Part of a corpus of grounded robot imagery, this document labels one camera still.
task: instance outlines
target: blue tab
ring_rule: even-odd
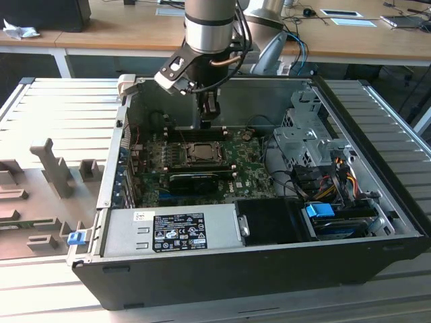
[[[306,208],[308,217],[333,217],[332,206],[328,203],[313,203]]]
[[[85,232],[72,232],[67,237],[67,244],[70,246],[74,244],[86,244],[86,233]]]

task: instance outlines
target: motherboard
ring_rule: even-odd
[[[135,155],[138,207],[233,203],[275,197],[253,131],[171,130],[153,134]]]

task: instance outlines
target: white paper on desk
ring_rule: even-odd
[[[40,36],[33,27],[17,27],[9,24],[6,20],[3,20],[3,22],[5,23],[3,31],[11,38],[21,40],[21,38]]]
[[[342,19],[342,18],[331,18],[336,25],[340,26],[359,26],[359,27],[377,27],[370,20],[359,20],[359,19]]]

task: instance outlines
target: paper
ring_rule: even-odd
[[[156,15],[174,15],[177,17],[181,17],[185,14],[183,9],[165,9],[165,8],[157,8]]]
[[[21,38],[40,36],[40,34],[38,34],[36,29],[34,29],[33,27],[17,27],[8,24],[6,20],[3,20],[3,22],[5,23],[3,31],[11,38],[21,40]]]
[[[357,19],[342,19],[342,18],[331,18],[336,25],[340,26],[361,26],[361,27],[377,27],[369,20],[357,20]]]

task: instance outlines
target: white table leg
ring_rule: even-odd
[[[50,54],[54,56],[62,78],[75,77],[69,57],[64,48],[51,48]]]
[[[422,136],[422,133],[428,128],[431,124],[431,107],[425,112],[423,117],[418,121],[413,130],[419,135]]]

